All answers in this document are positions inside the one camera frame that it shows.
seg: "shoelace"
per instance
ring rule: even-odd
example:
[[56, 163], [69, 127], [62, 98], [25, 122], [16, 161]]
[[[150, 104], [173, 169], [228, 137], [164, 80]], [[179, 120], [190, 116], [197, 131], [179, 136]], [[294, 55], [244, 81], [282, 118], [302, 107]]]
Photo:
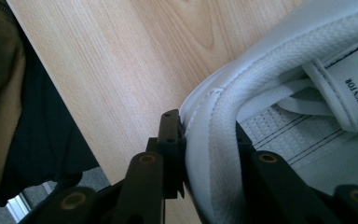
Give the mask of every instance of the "shoelace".
[[323, 99], [318, 99], [315, 94], [308, 99], [294, 96], [306, 88], [313, 88], [317, 91], [309, 77], [292, 80], [263, 91], [245, 103], [237, 116], [237, 120], [239, 122], [247, 120], [275, 104], [282, 109], [298, 114], [334, 116], [327, 103]]

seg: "shoe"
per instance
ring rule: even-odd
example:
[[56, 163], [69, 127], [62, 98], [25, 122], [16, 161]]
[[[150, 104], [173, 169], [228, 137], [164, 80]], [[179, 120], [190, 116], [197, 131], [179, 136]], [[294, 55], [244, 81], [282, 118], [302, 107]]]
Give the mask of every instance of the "shoe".
[[358, 1], [309, 1], [180, 108], [193, 200], [210, 223], [242, 223], [236, 121], [327, 194], [358, 185]]

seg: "black metal bracket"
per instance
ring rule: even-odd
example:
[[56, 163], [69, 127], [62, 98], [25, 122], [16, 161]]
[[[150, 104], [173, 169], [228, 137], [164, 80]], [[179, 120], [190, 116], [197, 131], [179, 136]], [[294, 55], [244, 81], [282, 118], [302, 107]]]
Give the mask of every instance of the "black metal bracket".
[[[237, 140], [248, 205], [243, 212], [251, 223], [358, 223], [358, 186], [325, 195], [307, 186], [278, 154], [255, 151], [239, 124]], [[164, 223], [164, 200], [177, 198], [178, 191], [184, 196], [185, 150], [179, 112], [168, 111], [158, 137], [132, 158], [124, 180], [100, 192], [67, 189], [21, 223]]]

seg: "black fabric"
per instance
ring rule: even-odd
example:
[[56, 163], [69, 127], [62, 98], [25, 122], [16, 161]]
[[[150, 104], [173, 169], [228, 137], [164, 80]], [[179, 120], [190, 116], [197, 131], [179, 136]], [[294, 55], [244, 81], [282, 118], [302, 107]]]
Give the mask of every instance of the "black fabric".
[[0, 205], [23, 189], [98, 166], [28, 40], [22, 113], [7, 155]]

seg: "wood grain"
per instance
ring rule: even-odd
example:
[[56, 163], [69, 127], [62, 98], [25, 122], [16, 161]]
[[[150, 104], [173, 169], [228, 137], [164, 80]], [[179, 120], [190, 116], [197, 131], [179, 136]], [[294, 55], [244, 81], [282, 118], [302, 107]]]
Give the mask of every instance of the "wood grain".
[[[111, 183], [213, 71], [303, 0], [8, 0]], [[200, 222], [188, 199], [167, 223]]]

